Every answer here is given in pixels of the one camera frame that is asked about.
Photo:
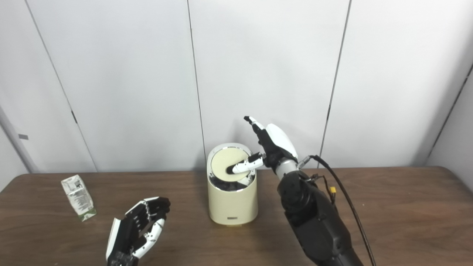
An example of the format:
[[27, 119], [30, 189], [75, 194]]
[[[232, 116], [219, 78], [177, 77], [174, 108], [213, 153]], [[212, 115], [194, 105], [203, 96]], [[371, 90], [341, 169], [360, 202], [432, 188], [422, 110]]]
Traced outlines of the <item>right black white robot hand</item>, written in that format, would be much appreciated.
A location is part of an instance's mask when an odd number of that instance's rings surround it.
[[255, 153], [245, 160], [228, 166], [227, 174], [240, 174], [265, 166], [271, 168], [279, 180], [282, 180], [288, 173], [299, 170], [296, 149], [281, 128], [273, 123], [263, 126], [251, 116], [244, 116], [244, 120], [252, 126], [264, 152]]

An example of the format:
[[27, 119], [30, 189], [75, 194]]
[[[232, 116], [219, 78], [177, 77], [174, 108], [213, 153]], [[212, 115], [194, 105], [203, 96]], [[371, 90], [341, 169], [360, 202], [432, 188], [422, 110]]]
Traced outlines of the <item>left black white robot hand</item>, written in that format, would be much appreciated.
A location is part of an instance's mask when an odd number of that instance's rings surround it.
[[113, 219], [105, 259], [108, 266], [136, 266], [157, 243], [171, 202], [165, 197], [145, 198]]

